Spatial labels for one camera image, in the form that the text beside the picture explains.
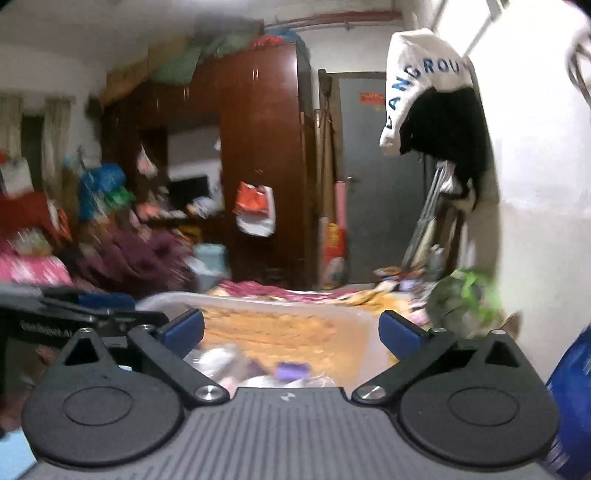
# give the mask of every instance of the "plastic bag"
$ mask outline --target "plastic bag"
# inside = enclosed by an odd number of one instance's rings
[[[275,375],[270,375],[256,360],[245,357],[238,346],[231,343],[204,350],[195,349],[184,360],[206,377],[218,382],[230,392],[231,397],[239,387],[324,388],[336,386],[335,382],[326,375],[308,377],[304,374],[305,378],[293,381],[278,377],[277,372]],[[293,366],[303,367],[304,365],[293,364]]]
[[[561,358],[547,388],[560,409],[560,430],[546,466],[565,480],[591,473],[591,327]]]
[[[153,179],[156,175],[158,175],[158,169],[156,168],[156,165],[154,165],[154,163],[152,163],[152,161],[148,158],[143,145],[138,154],[137,167],[138,171],[148,179]]]
[[[97,200],[101,194],[118,190],[125,185],[125,173],[114,163],[106,163],[101,168],[88,170],[80,178],[78,198],[80,220],[90,220],[97,210]]]
[[[240,182],[236,195],[236,208],[234,213],[257,213],[263,216],[269,215],[269,201],[267,192],[262,188],[256,188],[248,183]]]

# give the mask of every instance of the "black circular pad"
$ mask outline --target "black circular pad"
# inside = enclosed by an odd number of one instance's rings
[[[29,398],[22,423],[35,455],[65,465],[101,468],[138,459],[180,427],[183,408],[168,385],[116,365],[49,370]]]
[[[80,425],[98,427],[121,420],[133,403],[131,395],[119,388],[90,387],[70,395],[64,402],[64,412]]]
[[[539,458],[558,428],[543,385],[499,365],[414,384],[402,397],[399,420],[419,447],[446,462],[487,469]]]
[[[503,425],[519,411],[513,397],[492,388],[460,390],[450,397],[449,408],[458,419],[480,427]]]

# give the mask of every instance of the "red plastic bag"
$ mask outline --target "red plastic bag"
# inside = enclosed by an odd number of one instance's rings
[[[236,195],[234,213],[259,213],[269,215],[269,200],[264,189],[256,188],[248,183],[240,182]]]

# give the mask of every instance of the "maroon blanket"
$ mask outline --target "maroon blanket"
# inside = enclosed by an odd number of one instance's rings
[[[145,241],[132,231],[112,231],[97,254],[79,262],[82,277],[94,286],[141,299],[171,290],[191,290],[194,274],[184,259],[190,250],[169,232]]]

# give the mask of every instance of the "pink bedsheet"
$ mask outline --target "pink bedsheet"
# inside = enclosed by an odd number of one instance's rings
[[[309,303],[322,303],[326,300],[338,299],[343,295],[359,291],[358,288],[341,288],[337,291],[295,293],[284,288],[261,285],[254,281],[234,283],[230,280],[223,280],[218,286],[224,289],[231,297],[277,297],[286,301],[302,301]]]
[[[56,257],[0,255],[0,281],[33,285],[72,285],[64,264]]]

